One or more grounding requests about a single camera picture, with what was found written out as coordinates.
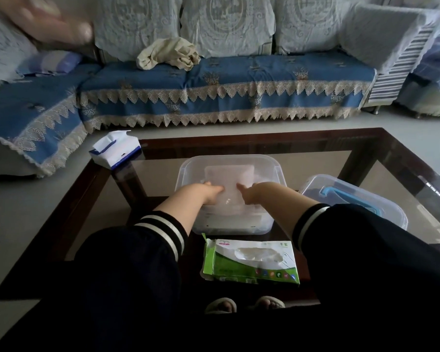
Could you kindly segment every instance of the tissue pack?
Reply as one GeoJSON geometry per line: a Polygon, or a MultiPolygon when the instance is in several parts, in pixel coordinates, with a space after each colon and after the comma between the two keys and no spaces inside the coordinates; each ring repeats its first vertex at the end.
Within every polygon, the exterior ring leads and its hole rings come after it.
{"type": "Polygon", "coordinates": [[[201,275],[206,280],[251,284],[266,280],[300,283],[290,241],[205,241],[201,275]]]}
{"type": "Polygon", "coordinates": [[[139,151],[138,138],[127,132],[130,131],[112,131],[97,141],[89,151],[95,163],[112,170],[139,151]]]}

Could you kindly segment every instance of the floor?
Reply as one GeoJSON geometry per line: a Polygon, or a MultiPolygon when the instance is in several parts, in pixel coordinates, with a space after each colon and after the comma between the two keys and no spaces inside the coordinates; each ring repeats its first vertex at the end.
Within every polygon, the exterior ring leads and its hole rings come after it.
{"type": "MultiPolygon", "coordinates": [[[[363,113],[351,119],[338,121],[319,119],[167,129],[137,128],[133,130],[132,135],[139,138],[170,138],[368,127],[385,128],[440,174],[440,119],[416,120],[393,108],[381,110],[378,116],[363,113]]],[[[88,150],[102,135],[104,132],[89,136],[70,157],[66,168],[50,178],[0,182],[0,283],[88,163],[88,150]]],[[[35,303],[36,301],[0,302],[0,337],[35,303]]]]}

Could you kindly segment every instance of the blue sofa cover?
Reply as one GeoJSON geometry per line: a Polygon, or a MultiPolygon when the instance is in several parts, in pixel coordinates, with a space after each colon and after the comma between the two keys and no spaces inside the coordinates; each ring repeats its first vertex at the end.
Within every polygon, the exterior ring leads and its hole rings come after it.
{"type": "Polygon", "coordinates": [[[186,72],[134,62],[107,65],[81,88],[88,132],[268,118],[347,117],[364,104],[376,71],[341,52],[202,59],[186,72]]]}
{"type": "Polygon", "coordinates": [[[52,175],[88,134],[78,112],[79,86],[101,67],[79,65],[65,76],[25,77],[0,86],[0,143],[52,175]]]}

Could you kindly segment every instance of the coffee table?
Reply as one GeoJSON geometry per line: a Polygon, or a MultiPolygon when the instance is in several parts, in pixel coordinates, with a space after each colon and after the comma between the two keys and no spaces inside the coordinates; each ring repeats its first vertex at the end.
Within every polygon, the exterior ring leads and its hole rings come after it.
{"type": "MultiPolygon", "coordinates": [[[[171,138],[140,143],[142,151],[115,171],[88,163],[0,285],[0,300],[40,298],[47,289],[65,282],[73,269],[69,252],[75,252],[84,240],[82,227],[93,217],[96,206],[104,207],[106,216],[111,215],[116,194],[122,193],[127,213],[114,215],[114,221],[106,222],[104,227],[133,224],[173,193],[181,164],[199,155],[273,156],[282,166],[287,185],[295,190],[315,174],[339,177],[396,202],[408,216],[408,231],[440,250],[440,176],[384,129],[171,138]],[[109,183],[120,191],[103,194],[109,183]]],[[[93,221],[104,221],[103,218],[93,221]]],[[[266,235],[230,238],[286,239],[276,224],[266,235]]],[[[199,275],[203,247],[202,237],[192,233],[179,260],[182,299],[191,307],[200,308],[222,296],[239,303],[250,303],[262,295],[284,301],[316,299],[306,259],[298,251],[295,258],[300,287],[207,282],[199,275]]],[[[346,272],[342,270],[342,289],[345,281],[346,272]]]]}

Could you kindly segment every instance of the transparent plastic box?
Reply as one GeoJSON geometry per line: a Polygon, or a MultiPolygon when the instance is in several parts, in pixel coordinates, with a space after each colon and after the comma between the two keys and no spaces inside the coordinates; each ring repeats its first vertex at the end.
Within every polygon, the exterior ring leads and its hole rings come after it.
{"type": "Polygon", "coordinates": [[[394,202],[333,176],[317,175],[308,179],[300,192],[324,204],[358,204],[407,230],[404,211],[394,202]]]}
{"type": "Polygon", "coordinates": [[[236,183],[285,183],[282,168],[261,154],[199,156],[186,160],[179,170],[176,190],[210,181],[225,186],[217,205],[203,206],[192,230],[206,235],[263,235],[272,229],[273,218],[260,205],[245,205],[236,183]]]}

